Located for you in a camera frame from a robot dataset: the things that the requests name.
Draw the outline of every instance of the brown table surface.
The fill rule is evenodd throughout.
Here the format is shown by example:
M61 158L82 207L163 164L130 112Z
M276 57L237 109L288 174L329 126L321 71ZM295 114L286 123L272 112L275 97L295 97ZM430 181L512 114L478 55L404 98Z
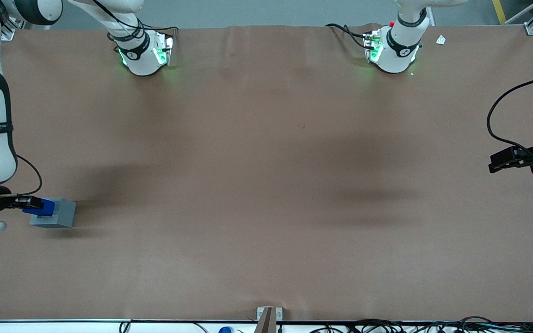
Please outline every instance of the brown table surface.
M533 78L522 27L429 28L403 74L330 28L231 27L140 78L105 35L4 44L15 148L78 210L0 213L0 319L533 321L533 175L491 175L485 127ZM533 86L495 131L533 144Z

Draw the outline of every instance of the blue object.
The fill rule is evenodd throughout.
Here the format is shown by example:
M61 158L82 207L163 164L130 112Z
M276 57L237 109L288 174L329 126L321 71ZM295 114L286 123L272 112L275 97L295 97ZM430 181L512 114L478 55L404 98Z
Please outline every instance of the blue object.
M40 201L43 203L44 207L42 209L23 209L22 213L27 213L31 215L38 215L38 216L52 216L53 211L55 210L55 203L50 200L40 199Z
M75 203L63 198L47 198L53 203L53 213L46 215L32 215L30 225L41 228L71 228L74 226Z

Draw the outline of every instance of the yellow line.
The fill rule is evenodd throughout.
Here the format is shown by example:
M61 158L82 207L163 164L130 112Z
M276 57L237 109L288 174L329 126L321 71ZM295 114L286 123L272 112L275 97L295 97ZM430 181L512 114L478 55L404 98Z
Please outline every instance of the yellow line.
M493 0L493 6L495 7L495 12L497 13L497 18L499 19L499 24L502 25L507 21L505 18L505 13L503 12L503 7L499 0Z

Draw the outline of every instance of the gray floor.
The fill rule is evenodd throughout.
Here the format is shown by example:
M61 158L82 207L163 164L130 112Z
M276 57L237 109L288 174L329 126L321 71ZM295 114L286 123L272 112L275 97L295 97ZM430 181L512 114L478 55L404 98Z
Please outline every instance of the gray floor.
M501 0L506 17L531 0ZM497 25L490 0L468 0L455 8L435 8L437 25ZM527 21L533 13L517 23ZM396 19L392 0L146 0L137 15L154 26L220 28L231 25L364 25ZM51 29L101 29L85 12L65 2L64 13Z

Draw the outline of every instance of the white paper scrap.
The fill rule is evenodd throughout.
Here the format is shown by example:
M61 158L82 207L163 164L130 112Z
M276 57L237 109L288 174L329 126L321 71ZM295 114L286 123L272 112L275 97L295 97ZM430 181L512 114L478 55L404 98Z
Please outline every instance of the white paper scrap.
M440 37L437 39L436 43L439 44L439 45L446 44L446 38L444 37L444 35L440 35Z

